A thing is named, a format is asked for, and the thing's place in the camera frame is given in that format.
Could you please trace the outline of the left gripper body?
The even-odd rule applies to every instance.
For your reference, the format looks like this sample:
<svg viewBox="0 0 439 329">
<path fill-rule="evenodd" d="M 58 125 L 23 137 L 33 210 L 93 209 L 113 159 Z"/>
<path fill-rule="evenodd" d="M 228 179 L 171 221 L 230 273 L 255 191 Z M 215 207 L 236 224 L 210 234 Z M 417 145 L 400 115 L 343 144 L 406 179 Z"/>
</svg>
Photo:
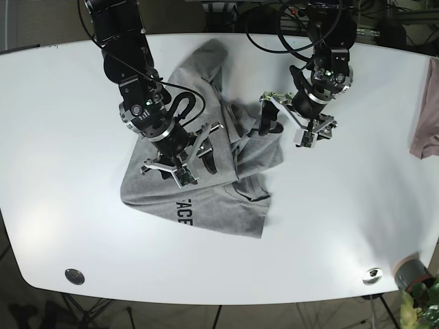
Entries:
<svg viewBox="0 0 439 329">
<path fill-rule="evenodd" d="M 312 128 L 314 120 L 334 118 L 329 114 L 324 114 L 323 110 L 337 94 L 344 93 L 351 87 L 353 69 L 348 66 L 347 72 L 334 73 L 317 67 L 311 71 L 311 77 L 308 79 L 303 74 L 304 69 L 291 65 L 289 71 L 296 86 L 296 93 L 293 94 L 290 113 L 284 113 L 296 127 L 294 144 L 301 147 L 303 132 L 308 127 Z"/>
</svg>

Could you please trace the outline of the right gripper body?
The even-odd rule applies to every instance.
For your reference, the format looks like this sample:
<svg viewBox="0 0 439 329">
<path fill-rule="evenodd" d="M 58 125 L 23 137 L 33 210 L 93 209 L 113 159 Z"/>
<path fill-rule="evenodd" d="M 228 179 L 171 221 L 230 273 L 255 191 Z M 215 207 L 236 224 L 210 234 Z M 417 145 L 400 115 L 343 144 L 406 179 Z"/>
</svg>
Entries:
<svg viewBox="0 0 439 329">
<path fill-rule="evenodd" d="M 182 177 L 176 180 L 169 173 L 157 171 L 160 171 L 164 180 L 173 178 L 180 188 L 198 183 L 199 175 L 193 164 L 197 158 L 189 161 L 189 148 L 194 144 L 196 132 L 187 132 L 175 119 L 161 119 L 145 130 L 145 137 L 157 150 L 154 159 L 165 165 L 177 166 Z M 203 161 L 205 169 L 209 170 L 210 152 L 199 159 Z"/>
</svg>

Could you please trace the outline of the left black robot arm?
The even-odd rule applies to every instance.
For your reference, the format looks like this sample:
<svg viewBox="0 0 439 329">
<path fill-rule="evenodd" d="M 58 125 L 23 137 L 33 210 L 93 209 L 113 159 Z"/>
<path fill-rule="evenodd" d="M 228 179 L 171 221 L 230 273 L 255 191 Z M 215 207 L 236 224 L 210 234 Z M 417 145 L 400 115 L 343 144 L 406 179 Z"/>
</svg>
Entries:
<svg viewBox="0 0 439 329">
<path fill-rule="evenodd" d="M 286 1 L 275 12 L 274 31 L 283 46 L 282 53 L 304 62 L 291 65 L 295 93 L 265 92 L 260 98 L 259 136 L 279 134 L 283 126 L 278 114 L 284 113 L 294 124 L 297 147 L 312 148 L 317 141 L 329 140 L 337 121 L 323 113 L 329 102 L 346 92 L 353 83 L 349 64 L 350 49 L 357 39 L 357 24 L 352 18 L 352 1 Z M 291 9 L 308 19 L 304 29 L 310 40 L 303 47 L 292 47 L 285 38 L 282 17 Z"/>
</svg>

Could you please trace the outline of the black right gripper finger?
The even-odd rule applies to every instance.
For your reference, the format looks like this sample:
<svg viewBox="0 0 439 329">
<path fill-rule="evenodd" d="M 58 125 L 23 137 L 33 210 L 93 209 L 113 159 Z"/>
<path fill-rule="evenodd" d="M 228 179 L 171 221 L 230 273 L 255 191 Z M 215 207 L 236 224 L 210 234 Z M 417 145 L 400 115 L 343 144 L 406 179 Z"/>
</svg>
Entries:
<svg viewBox="0 0 439 329">
<path fill-rule="evenodd" d="M 214 122 L 213 124 L 204 124 L 196 132 L 194 144 L 189 148 L 189 161 L 201 158 L 213 151 L 209 136 L 220 129 L 224 129 L 224 125 L 220 122 Z"/>
<path fill-rule="evenodd" d="M 173 178 L 179 180 L 182 177 L 182 172 L 175 165 L 168 165 L 159 163 L 156 159 L 147 159 L 140 168 L 141 175 L 145 175 L 150 170 L 161 170 L 169 173 Z"/>
</svg>

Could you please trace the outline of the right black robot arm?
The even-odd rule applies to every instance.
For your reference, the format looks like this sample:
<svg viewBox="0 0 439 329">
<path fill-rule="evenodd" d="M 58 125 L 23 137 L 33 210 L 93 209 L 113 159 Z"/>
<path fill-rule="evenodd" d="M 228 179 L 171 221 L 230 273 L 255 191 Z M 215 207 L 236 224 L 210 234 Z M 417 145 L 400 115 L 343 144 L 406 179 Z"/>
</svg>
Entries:
<svg viewBox="0 0 439 329">
<path fill-rule="evenodd" d="M 204 97 L 185 86 L 177 87 L 181 92 L 175 97 L 166 90 L 168 84 L 154 67 L 137 1 L 78 1 L 77 6 L 88 10 L 94 32 L 87 35 L 102 51 L 106 77 L 119 87 L 121 120 L 157 150 L 155 158 L 142 164 L 141 174 L 157 170 L 179 187 L 196 184 L 193 161 L 199 158 L 215 175 L 209 136 L 222 124 L 186 131 L 187 116 Z"/>
</svg>

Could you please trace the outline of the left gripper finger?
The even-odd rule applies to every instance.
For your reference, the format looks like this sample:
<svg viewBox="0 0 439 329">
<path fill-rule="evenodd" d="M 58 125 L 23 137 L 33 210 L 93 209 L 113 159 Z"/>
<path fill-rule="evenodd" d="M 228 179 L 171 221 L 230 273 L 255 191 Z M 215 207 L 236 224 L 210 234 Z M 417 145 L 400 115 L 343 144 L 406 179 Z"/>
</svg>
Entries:
<svg viewBox="0 0 439 329">
<path fill-rule="evenodd" d="M 300 146 L 313 148 L 317 141 L 330 140 L 333 130 L 337 127 L 334 118 L 319 118 L 313 121 L 312 128 L 307 128 L 302 135 Z"/>
<path fill-rule="evenodd" d="M 278 122 L 278 114 L 283 111 L 287 114 L 292 109 L 292 93 L 264 92 L 260 97 L 261 117 L 259 122 L 259 136 L 268 134 L 281 134 L 283 125 Z"/>
</svg>

